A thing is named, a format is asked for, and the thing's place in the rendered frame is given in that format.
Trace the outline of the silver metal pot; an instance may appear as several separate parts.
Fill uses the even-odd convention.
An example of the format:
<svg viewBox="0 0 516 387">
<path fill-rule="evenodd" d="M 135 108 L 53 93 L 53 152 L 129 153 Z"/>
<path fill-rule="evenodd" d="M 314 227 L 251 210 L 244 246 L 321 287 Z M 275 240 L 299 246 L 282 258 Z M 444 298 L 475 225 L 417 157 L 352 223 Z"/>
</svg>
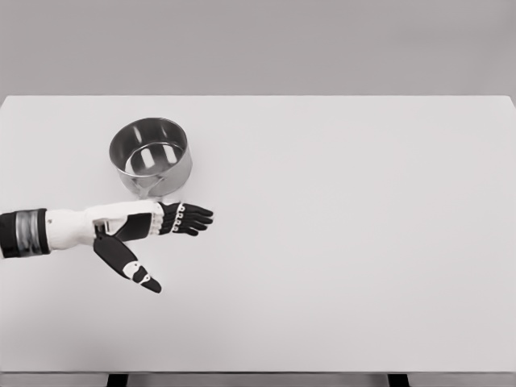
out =
<svg viewBox="0 0 516 387">
<path fill-rule="evenodd" d="M 160 198 L 189 179 L 193 161 L 181 126 L 164 118 L 144 118 L 121 128 L 109 147 L 122 184 L 139 198 Z"/>
</svg>

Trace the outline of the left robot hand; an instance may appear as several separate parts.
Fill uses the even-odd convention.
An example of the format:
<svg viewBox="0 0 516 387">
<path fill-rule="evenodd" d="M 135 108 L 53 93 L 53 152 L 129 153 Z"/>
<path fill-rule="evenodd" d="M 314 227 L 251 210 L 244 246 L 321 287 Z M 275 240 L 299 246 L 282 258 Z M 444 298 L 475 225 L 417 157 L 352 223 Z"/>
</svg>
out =
<svg viewBox="0 0 516 387">
<path fill-rule="evenodd" d="M 86 211 L 94 231 L 93 250 L 121 277 L 153 293 L 160 283 L 140 263 L 127 241 L 153 235 L 197 236 L 213 223 L 211 210 L 184 202 L 166 204 L 150 200 L 115 203 Z"/>
</svg>

